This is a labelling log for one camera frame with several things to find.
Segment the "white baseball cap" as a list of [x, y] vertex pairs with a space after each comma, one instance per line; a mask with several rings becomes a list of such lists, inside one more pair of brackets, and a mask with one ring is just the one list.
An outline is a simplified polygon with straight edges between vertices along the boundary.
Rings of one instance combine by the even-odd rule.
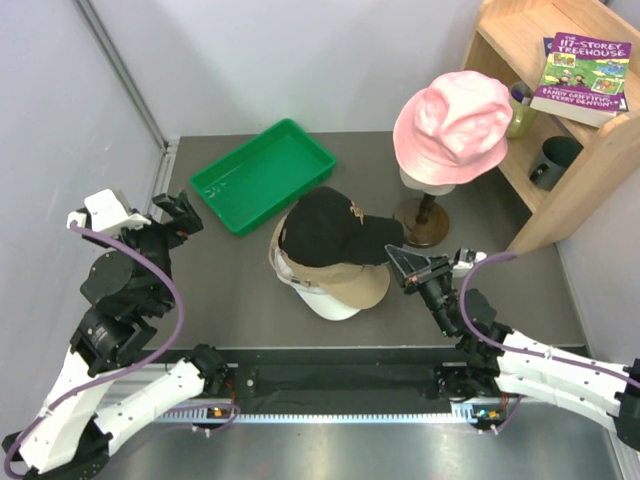
[[319, 317], [328, 321], [344, 321], [360, 312], [359, 309], [346, 305], [313, 282], [297, 278], [293, 270], [285, 263], [278, 248], [270, 251], [269, 261], [277, 278], [291, 287]]

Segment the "black cap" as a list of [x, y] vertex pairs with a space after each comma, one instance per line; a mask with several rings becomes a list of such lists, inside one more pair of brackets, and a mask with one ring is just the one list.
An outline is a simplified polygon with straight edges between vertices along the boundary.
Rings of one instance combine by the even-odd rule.
[[293, 262], [312, 268], [382, 265], [388, 261], [386, 247], [403, 244], [399, 221], [367, 215], [353, 200], [328, 186], [298, 199], [278, 238], [279, 247]]

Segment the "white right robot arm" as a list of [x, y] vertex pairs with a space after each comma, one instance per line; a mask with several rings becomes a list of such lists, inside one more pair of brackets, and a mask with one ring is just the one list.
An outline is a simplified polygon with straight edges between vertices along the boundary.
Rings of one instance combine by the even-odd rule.
[[394, 245], [385, 250], [403, 292], [420, 295], [442, 335], [456, 340], [466, 362], [460, 378], [471, 396], [530, 397], [588, 418], [639, 448], [637, 362], [601, 362], [530, 338], [499, 323], [486, 297], [471, 288], [481, 268], [517, 253], [462, 248], [454, 256], [427, 255]]

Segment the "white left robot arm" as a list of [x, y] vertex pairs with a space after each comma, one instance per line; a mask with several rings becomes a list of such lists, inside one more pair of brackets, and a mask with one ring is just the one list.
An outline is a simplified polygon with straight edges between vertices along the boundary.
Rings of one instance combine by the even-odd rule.
[[89, 308], [75, 329], [54, 386], [32, 423], [2, 442], [11, 479], [92, 479], [133, 435], [186, 401], [213, 398], [229, 384], [229, 366], [200, 344], [160, 378], [110, 406], [111, 386], [162, 357], [185, 322], [170, 252], [203, 223], [180, 191], [152, 200], [155, 220], [117, 190], [87, 197], [67, 217], [69, 230], [104, 248], [80, 292]]

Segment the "pink bucket hat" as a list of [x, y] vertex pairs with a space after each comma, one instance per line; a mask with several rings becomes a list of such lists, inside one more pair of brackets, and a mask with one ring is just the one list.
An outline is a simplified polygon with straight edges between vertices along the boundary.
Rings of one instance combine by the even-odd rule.
[[442, 74], [401, 109], [392, 132], [396, 161], [412, 180], [463, 185], [497, 167], [508, 152], [509, 90], [473, 70]]

